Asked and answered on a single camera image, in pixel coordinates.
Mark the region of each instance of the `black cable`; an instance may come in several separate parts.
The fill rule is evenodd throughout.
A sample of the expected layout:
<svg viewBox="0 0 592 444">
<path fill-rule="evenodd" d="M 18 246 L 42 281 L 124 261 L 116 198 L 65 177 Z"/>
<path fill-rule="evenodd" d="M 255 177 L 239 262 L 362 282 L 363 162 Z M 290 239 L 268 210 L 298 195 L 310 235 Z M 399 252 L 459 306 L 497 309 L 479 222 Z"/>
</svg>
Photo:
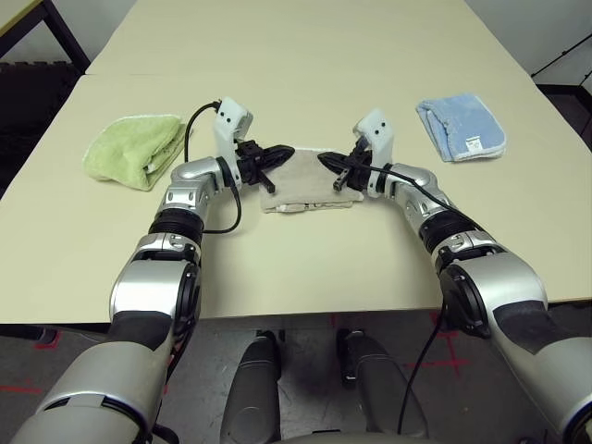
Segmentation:
<svg viewBox="0 0 592 444">
<path fill-rule="evenodd" d="M 177 436 L 175 431 L 164 425 L 154 424 L 152 433 L 168 444 L 180 444 L 179 436 Z"/>
<path fill-rule="evenodd" d="M 409 377 L 409 381 L 407 381 L 407 388 L 405 389 L 405 396 L 403 396 L 403 401 L 401 403 L 401 411 L 399 412 L 399 423 L 397 424 L 397 434 L 398 435 L 401 434 L 401 430 L 403 428 L 403 418 L 405 417 L 405 407 L 407 407 L 407 400 L 409 400 L 409 395 L 411 394 L 411 387 L 412 387 L 413 381 L 415 380 L 415 377 L 417 376 L 417 372 L 419 371 L 419 367 L 421 367 L 421 365 L 422 365 L 422 361 L 426 357 L 426 353 L 429 350 L 429 347 L 432 345 L 432 342 L 434 342 L 434 339 L 436 338 L 438 331 L 442 327 L 442 321 L 444 320 L 445 311 L 446 311 L 446 303 L 442 299 L 442 307 L 440 308 L 440 314 L 438 316 L 438 321 L 436 321 L 436 325 L 434 326 L 434 329 L 432 330 L 432 334 L 429 335 L 429 338 L 427 339 L 427 342 L 425 343 L 424 348 L 422 349 L 421 353 L 419 353 L 419 357 L 417 358 L 417 362 L 415 363 L 415 367 L 413 368 L 411 376 Z"/>
<path fill-rule="evenodd" d="M 193 115 L 191 116 L 191 118 L 187 122 L 187 127 L 185 128 L 185 139 L 183 140 L 183 153 L 184 153 L 185 163 L 189 162 L 189 135 L 191 132 L 191 127 L 193 126 L 193 122 L 206 109 L 213 108 L 217 112 L 217 110 L 220 108 L 220 104 L 221 104 L 221 102 L 219 100 L 216 100 L 214 102 L 211 102 L 209 104 L 206 104 L 206 105 L 200 107 L 197 111 L 195 111 L 193 113 Z M 234 184 L 234 180 L 232 180 L 230 182 L 230 190 L 232 191 L 232 195 L 234 196 L 234 201 L 237 204 L 237 218 L 235 219 L 234 224 L 232 224 L 231 227 L 224 228 L 224 229 L 205 229 L 203 231 L 203 234 L 226 234 L 226 233 L 230 233 L 230 231 L 232 231 L 233 229 L 235 229 L 236 227 L 239 226 L 239 223 L 241 222 L 241 219 L 242 219 L 242 206 L 241 206 L 241 197 L 239 196 L 239 190 L 237 189 L 236 185 Z"/>
<path fill-rule="evenodd" d="M 191 336 L 193 335 L 194 329 L 195 329 L 195 320 L 192 320 L 187 325 L 187 331 L 185 332 L 185 337 L 183 338 L 183 341 L 181 342 L 179 349 L 177 351 L 175 351 L 175 353 L 173 354 L 173 359 L 168 364 L 168 369 L 166 370 L 166 382 L 167 383 L 168 383 L 168 380 L 170 379 L 170 377 L 173 375 L 173 372 L 177 368 L 177 364 L 181 360 L 181 356 L 183 356 L 183 353 L 187 349 L 187 346 L 189 345 L 189 341 L 191 340 Z"/>
<path fill-rule="evenodd" d="M 189 162 L 189 133 L 191 132 L 191 126 L 193 126 L 193 122 L 195 119 L 202 114 L 203 111 L 206 109 L 214 108 L 217 112 L 218 108 L 220 107 L 220 101 L 216 100 L 210 104 L 206 104 L 199 108 L 197 111 L 193 113 L 189 121 L 187 122 L 187 127 L 185 128 L 185 139 L 183 141 L 183 153 L 185 158 L 185 163 Z"/>
<path fill-rule="evenodd" d="M 469 222 L 470 224 L 472 224 L 476 229 L 478 229 L 480 231 L 485 231 L 483 229 L 483 227 L 481 227 L 479 224 L 477 224 L 471 217 L 467 216 L 465 213 L 463 213 L 458 208 L 455 208 L 452 205 L 449 205 L 449 204 L 445 203 L 444 201 L 441 201 L 439 198 L 437 198 L 431 192 L 427 191 L 424 187 L 422 187 L 420 184 L 418 184 L 415 181 L 415 179 L 410 178 L 408 176 L 405 176 L 404 174 L 397 173 L 397 172 L 392 171 L 390 169 L 378 168 L 378 167 L 375 167 L 375 166 L 369 166 L 369 165 L 363 164 L 361 162 L 352 162 L 352 161 L 347 162 L 345 160 L 338 160 L 336 158 L 331 158 L 330 160 L 329 159 L 325 159 L 325 162 L 327 163 L 327 165 L 332 165 L 334 167 L 340 167 L 342 169 L 346 169 L 346 168 L 367 169 L 369 171 L 376 171 L 378 173 L 383 173 L 383 174 L 391 175 L 391 176 L 394 176 L 394 177 L 399 178 L 401 180 L 405 180 L 409 184 L 413 185 L 414 188 L 416 188 L 418 191 L 420 191 L 430 201 L 432 201 L 432 202 L 440 205 L 441 207 L 446 208 L 449 211 L 452 211 L 452 213 L 455 213 L 456 215 L 462 217 L 464 220 L 466 220 L 467 222 Z"/>
<path fill-rule="evenodd" d="M 410 178 L 408 176 L 405 176 L 401 173 L 396 173 L 395 171 L 391 171 L 390 169 L 385 169 L 385 168 L 377 168 L 375 166 L 369 166 L 369 165 L 364 165 L 364 164 L 355 164 L 355 167 L 360 167 L 360 168 L 365 168 L 365 169 L 369 169 L 371 171 L 377 171 L 379 173 L 384 173 L 384 174 L 389 174 L 391 176 L 394 176 L 396 178 L 405 180 L 406 182 L 409 182 L 411 185 L 413 185 L 419 192 L 421 192 L 425 197 L 427 197 L 430 201 L 446 208 L 449 211 L 452 211 L 452 213 L 456 213 L 458 216 L 462 217 L 463 219 L 465 219 L 467 222 L 473 224 L 475 226 L 475 228 L 477 228 L 480 231 L 485 231 L 479 224 L 477 224 L 471 217 L 467 216 L 465 213 L 463 213 L 461 210 L 459 210 L 458 208 L 454 208 L 452 205 L 448 205 L 447 203 L 445 203 L 444 201 L 441 201 L 438 197 L 436 197 L 434 194 L 432 194 L 431 192 L 429 192 L 428 190 L 426 190 L 424 187 L 422 187 L 420 184 L 418 184 L 415 179 Z"/>
<path fill-rule="evenodd" d="M 234 196 L 234 202 L 237 203 L 237 218 L 232 224 L 231 227 L 224 228 L 224 229 L 205 229 L 203 231 L 204 234 L 226 234 L 230 233 L 234 228 L 239 226 L 242 218 L 242 206 L 241 206 L 241 197 L 239 196 L 239 190 L 237 190 L 236 185 L 234 182 L 230 184 L 230 190 L 232 191 L 232 195 Z"/>
</svg>

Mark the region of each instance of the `beige towel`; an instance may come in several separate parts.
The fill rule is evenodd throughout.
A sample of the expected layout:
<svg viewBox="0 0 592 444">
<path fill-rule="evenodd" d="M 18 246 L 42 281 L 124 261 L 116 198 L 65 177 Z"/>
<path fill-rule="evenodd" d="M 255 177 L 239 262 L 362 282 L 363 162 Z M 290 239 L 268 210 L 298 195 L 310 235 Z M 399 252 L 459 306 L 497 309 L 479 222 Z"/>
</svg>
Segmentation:
<svg viewBox="0 0 592 444">
<path fill-rule="evenodd" d="M 337 175 L 318 161 L 320 153 L 323 150 L 296 149 L 284 165 L 266 173 L 276 184 L 276 192 L 269 194 L 259 186 L 264 213 L 349 208 L 364 199 L 359 191 L 348 187 L 341 192 L 333 190 Z"/>
</svg>

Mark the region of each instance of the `black stand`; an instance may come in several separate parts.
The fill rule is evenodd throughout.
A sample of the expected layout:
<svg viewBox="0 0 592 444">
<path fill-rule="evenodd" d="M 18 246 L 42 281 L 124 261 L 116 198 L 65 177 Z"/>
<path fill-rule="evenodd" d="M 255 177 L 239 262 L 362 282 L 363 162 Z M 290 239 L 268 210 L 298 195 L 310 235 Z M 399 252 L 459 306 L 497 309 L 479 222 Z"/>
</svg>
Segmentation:
<svg viewBox="0 0 592 444">
<path fill-rule="evenodd" d="M 385 349 L 364 333 L 338 336 L 338 349 L 340 341 L 347 348 L 346 359 L 351 360 L 351 368 L 355 369 L 366 431 L 395 435 L 407 380 Z M 276 340 L 272 333 L 263 333 L 247 348 L 232 380 L 220 429 L 221 444 L 268 444 L 280 439 L 280 376 Z M 403 435 L 427 438 L 426 419 L 413 394 Z"/>
<path fill-rule="evenodd" d="M 0 57 L 6 54 L 17 42 L 32 30 L 37 24 L 44 21 L 49 31 L 54 34 L 59 44 L 64 48 L 72 64 L 84 73 L 91 61 L 84 54 L 79 43 L 72 35 L 68 25 L 57 12 L 51 0 L 43 0 L 39 5 L 29 11 L 25 17 L 19 20 L 12 28 L 0 35 Z"/>
</svg>

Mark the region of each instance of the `gray carpet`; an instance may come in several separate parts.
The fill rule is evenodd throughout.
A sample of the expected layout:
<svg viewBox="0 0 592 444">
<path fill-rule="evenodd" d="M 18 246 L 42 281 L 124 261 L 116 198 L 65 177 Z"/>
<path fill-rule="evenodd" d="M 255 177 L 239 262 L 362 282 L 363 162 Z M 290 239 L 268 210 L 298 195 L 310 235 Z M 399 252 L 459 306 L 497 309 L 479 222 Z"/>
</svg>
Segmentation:
<svg viewBox="0 0 592 444">
<path fill-rule="evenodd" d="M 592 334 L 589 307 L 562 305 L 563 325 Z M 410 366 L 433 326 L 429 312 L 319 314 L 203 321 L 171 378 L 159 423 L 183 443 L 217 443 L 230 383 L 257 328 L 285 328 L 284 373 L 279 380 L 282 436 L 315 430 L 363 431 L 355 391 L 344 390 L 335 357 L 339 327 L 363 327 L 401 363 Z M 55 348 L 37 350 L 23 339 L 0 338 L 0 444 L 41 401 L 68 364 L 93 345 L 93 337 L 64 332 Z M 440 335 L 414 389 L 432 438 L 444 443 L 513 444 L 530 436 L 542 442 L 546 420 L 489 343 L 461 333 Z M 549 431 L 547 442 L 559 440 Z"/>
</svg>

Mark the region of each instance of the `red tape marking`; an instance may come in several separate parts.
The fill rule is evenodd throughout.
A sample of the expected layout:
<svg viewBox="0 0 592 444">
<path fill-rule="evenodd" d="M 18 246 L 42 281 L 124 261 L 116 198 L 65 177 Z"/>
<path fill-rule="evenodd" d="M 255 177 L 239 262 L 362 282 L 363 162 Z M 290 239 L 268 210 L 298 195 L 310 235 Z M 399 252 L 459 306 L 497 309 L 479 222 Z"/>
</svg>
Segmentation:
<svg viewBox="0 0 592 444">
<path fill-rule="evenodd" d="M 432 324 L 435 325 L 436 322 L 438 321 L 438 312 L 430 312 L 429 317 L 432 320 Z M 446 340 L 446 345 L 448 346 L 448 351 L 450 353 L 450 360 L 449 361 L 439 361 L 439 362 L 440 363 L 447 363 L 447 364 L 441 364 L 441 365 L 451 365 L 452 367 L 454 367 L 454 373 L 456 374 L 456 376 L 461 377 L 461 370 L 460 370 L 459 366 L 460 365 L 467 365 L 467 364 L 469 364 L 469 361 L 466 359 L 456 359 L 456 351 L 454 350 L 454 344 L 452 344 L 451 338 L 456 338 L 457 336 L 458 336 L 458 331 L 456 331 L 456 330 L 440 331 L 436 335 L 437 338 L 444 338 Z"/>
<path fill-rule="evenodd" d="M 34 347 L 36 350 L 48 350 L 54 349 L 57 347 L 57 343 L 62 336 L 62 330 L 57 330 L 55 333 L 55 338 L 49 344 L 35 344 Z"/>
<path fill-rule="evenodd" d="M 13 393 L 28 393 L 30 395 L 41 395 L 43 391 L 35 387 L 19 387 L 19 386 L 0 386 L 0 391 L 10 391 Z"/>
<path fill-rule="evenodd" d="M 422 363 L 422 367 L 444 367 L 447 365 L 451 365 L 454 367 L 457 367 L 459 365 L 468 365 L 469 364 L 469 360 L 468 359 L 455 359 L 454 361 L 434 361 L 432 363 Z M 415 367 L 417 365 L 417 363 L 408 363 L 408 364 L 404 364 L 406 367 Z"/>
</svg>

